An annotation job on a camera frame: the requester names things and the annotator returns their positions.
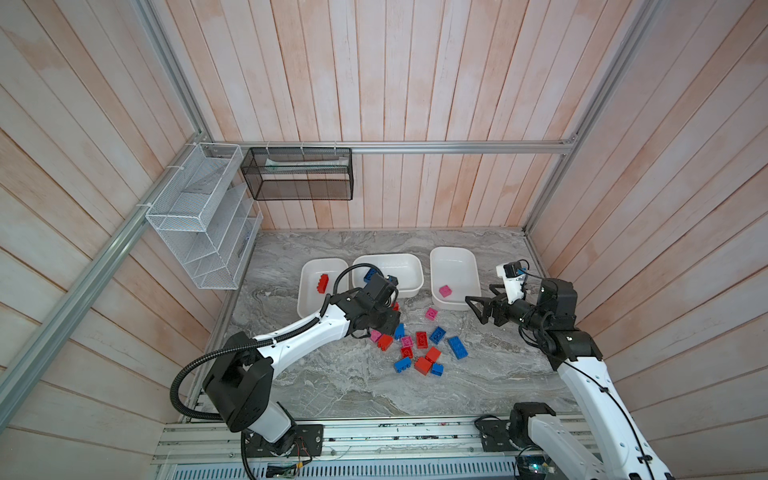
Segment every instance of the red block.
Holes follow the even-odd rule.
[[[382,337],[379,339],[379,348],[386,352],[386,350],[389,348],[390,345],[392,345],[392,342],[394,342],[395,339],[393,339],[389,335],[382,335]]]
[[[317,293],[325,293],[326,288],[328,288],[328,273],[320,276],[320,281],[317,283]]]
[[[427,343],[427,332],[416,332],[416,346],[425,349],[429,346]]]
[[[413,368],[417,369],[422,375],[426,375],[432,369],[432,364],[426,358],[420,357],[416,360]]]
[[[432,347],[429,349],[427,354],[424,356],[427,360],[429,360],[430,363],[437,363],[437,359],[440,358],[440,354],[442,352],[435,347]]]

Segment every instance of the white plastic bin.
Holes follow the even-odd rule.
[[[318,258],[304,263],[304,267],[301,269],[301,280],[299,281],[299,302],[296,304],[296,311],[299,317],[304,318],[311,315],[323,306],[326,294],[317,292],[317,283],[320,281],[320,276],[324,273],[328,274],[326,293],[333,293],[333,283],[336,282],[339,273],[348,266],[340,258]],[[349,290],[349,274],[345,275],[341,282],[339,282],[339,291],[346,292],[347,290]]]
[[[372,263],[376,265],[384,276],[397,277],[398,298],[411,298],[416,296],[424,285],[424,270],[422,262],[411,253],[382,253],[380,255],[363,255],[357,257],[353,263]],[[352,271],[352,287],[364,287],[367,268],[355,268]]]
[[[465,248],[437,247],[429,253],[432,300],[439,309],[469,310],[464,301],[466,296],[480,296],[480,276],[475,255]],[[439,289],[443,285],[451,288],[445,298]]]

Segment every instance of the toy building block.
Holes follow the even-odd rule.
[[[404,336],[406,336],[406,326],[400,323],[395,329],[395,340],[400,340]]]
[[[429,336],[429,339],[434,342],[434,344],[440,343],[440,340],[442,340],[442,337],[445,336],[445,330],[443,330],[440,327],[437,327],[434,332],[432,332],[432,335]]]
[[[392,342],[394,342],[394,341],[395,341],[395,339],[393,339],[391,336],[389,336],[389,335],[382,335],[382,337],[378,341],[379,348],[383,352],[386,352],[386,350],[389,348],[390,345],[392,345]]]
[[[427,343],[427,332],[416,332],[416,346],[425,349],[429,346]]]
[[[432,347],[429,349],[426,355],[424,355],[424,358],[426,358],[430,363],[437,362],[437,359],[440,358],[440,354],[442,352],[435,347]]]
[[[458,339],[457,336],[452,336],[449,338],[448,344],[451,346],[451,349],[453,350],[453,353],[456,355],[457,359],[461,360],[469,355],[467,353],[467,349],[464,348],[464,344],[460,339]]]
[[[363,279],[363,280],[364,280],[366,283],[368,283],[368,282],[370,282],[370,281],[371,281],[371,277],[373,276],[373,274],[374,274],[374,273],[376,273],[376,270],[375,270],[375,269],[373,269],[373,268],[372,268],[372,269],[369,269],[369,270],[368,270],[368,273],[366,273],[366,275],[365,275],[365,276],[364,276],[362,279]]]
[[[426,358],[421,357],[413,364],[413,368],[417,369],[422,375],[426,375],[432,369],[432,364]]]
[[[402,372],[405,369],[411,368],[411,359],[408,357],[405,357],[402,360],[399,360],[398,362],[395,362],[395,371],[397,373]]]
[[[427,313],[424,314],[424,317],[434,322],[437,320],[437,310],[430,307],[429,310],[427,310]]]
[[[320,275],[320,281],[317,283],[317,293],[325,293],[328,288],[328,273]]]

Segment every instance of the white ventilation slot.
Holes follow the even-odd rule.
[[[256,478],[266,478],[266,462],[251,462]],[[313,461],[299,470],[296,478],[509,478],[514,475],[514,457],[427,458],[409,460]],[[179,465],[171,480],[234,480],[247,478],[242,465],[214,463]]]

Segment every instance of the robotic arm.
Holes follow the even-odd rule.
[[[372,328],[392,335],[399,325],[400,312],[392,309],[397,299],[395,277],[384,277],[375,266],[361,263],[344,270],[339,279],[363,266],[375,270],[364,288],[337,293],[337,279],[333,294],[326,295],[317,313],[253,339],[235,334],[222,349],[184,367],[171,385],[171,403],[186,416],[224,421],[232,432],[255,432],[276,455],[287,452],[295,442],[296,423],[281,405],[270,400],[273,378],[328,342]],[[481,323],[491,318],[496,326],[517,323],[524,341],[549,358],[552,369],[573,392],[603,461],[579,443],[544,403],[515,404],[510,415],[510,439],[521,449],[537,445],[570,480],[674,480],[613,388],[594,340],[575,328],[577,297],[573,286],[560,279],[542,278],[541,292],[533,305],[525,300],[525,280],[530,274],[520,262],[499,265],[497,273],[504,283],[490,286],[495,296],[468,296],[467,304]],[[218,414],[189,409],[178,395],[184,377],[212,359],[216,361],[204,380],[204,389]]]

